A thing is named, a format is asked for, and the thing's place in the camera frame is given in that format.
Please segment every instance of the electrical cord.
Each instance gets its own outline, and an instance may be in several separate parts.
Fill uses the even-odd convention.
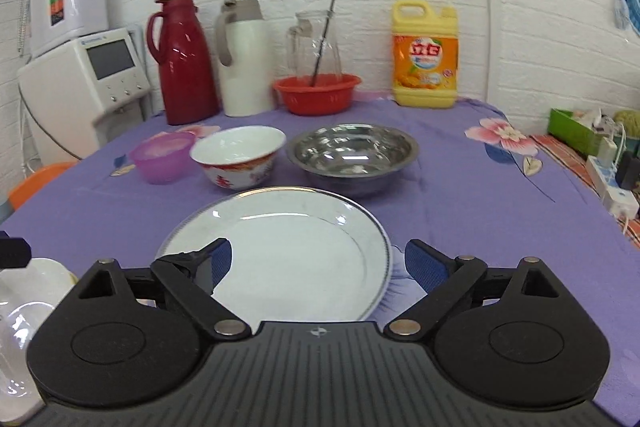
[[[24,41],[27,35],[30,7],[31,0],[20,0],[20,14],[18,16],[18,53],[20,57],[24,55]]]
[[[31,167],[31,162],[36,161],[36,160],[40,161],[40,158],[38,156],[34,156],[33,158],[29,158],[27,160],[27,169],[29,169],[29,172],[31,174],[35,174],[36,173],[36,169]]]
[[[47,131],[41,124],[40,122],[36,119],[36,117],[33,114],[33,111],[31,111],[31,109],[29,108],[29,104],[27,103],[27,101],[24,99],[24,96],[22,95],[22,89],[20,88],[20,84],[18,84],[18,92],[20,93],[20,101],[24,104],[24,108],[27,110],[27,113],[29,113],[31,120],[33,120],[33,122],[40,128],[40,130],[46,134],[49,139],[56,144],[58,147],[60,147],[60,149],[62,149],[64,152],[66,152],[69,156],[73,156],[73,158],[75,158],[78,161],[82,161],[83,158],[81,158],[80,156],[78,156],[77,154],[73,154],[69,149],[67,149],[64,145],[62,145],[58,140],[56,140],[55,138],[53,138],[53,136],[51,136],[51,133],[49,131]]]
[[[26,179],[27,174],[27,160],[24,157],[24,113],[22,111],[22,100],[18,100],[18,131],[20,134],[20,157],[22,158],[22,174]]]
[[[618,124],[620,126],[620,129],[622,131],[622,139],[620,139],[620,147],[618,149],[618,154],[616,154],[616,161],[613,163],[613,170],[617,170],[618,169],[618,163],[620,162],[620,156],[622,156],[622,153],[625,151],[626,149],[626,131],[625,131],[625,126],[622,125],[621,123]]]

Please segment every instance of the striped cloth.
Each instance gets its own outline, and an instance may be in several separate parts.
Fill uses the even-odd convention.
[[[539,145],[540,149],[546,152],[560,165],[563,165],[573,172],[595,192],[595,188],[593,188],[593,183],[591,182],[591,178],[587,172],[587,167],[584,165],[585,161],[577,152],[553,136],[540,134],[532,136],[532,139]],[[619,219],[618,222],[620,223],[620,228],[623,228],[625,220]],[[629,227],[626,231],[626,235],[631,238],[631,242],[636,245],[636,247],[640,248],[640,219],[636,217],[636,219],[629,221]]]

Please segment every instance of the white bottle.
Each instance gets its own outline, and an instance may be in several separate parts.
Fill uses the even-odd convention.
[[[224,3],[215,47],[225,114],[251,116],[275,109],[274,50],[257,0]]]

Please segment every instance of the white porcelain bowl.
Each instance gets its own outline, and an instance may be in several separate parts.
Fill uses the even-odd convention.
[[[26,351],[40,325],[74,285],[52,259],[0,273],[0,423],[19,424],[44,406],[29,374]]]
[[[271,174],[276,152],[286,140],[275,127],[234,127],[197,142],[191,149],[191,158],[218,187],[255,187]]]

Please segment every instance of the dish soap bottle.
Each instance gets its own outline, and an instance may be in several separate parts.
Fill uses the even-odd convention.
[[[427,1],[396,1],[392,31],[396,102],[412,107],[452,107],[458,97],[458,12],[451,0],[440,15]]]

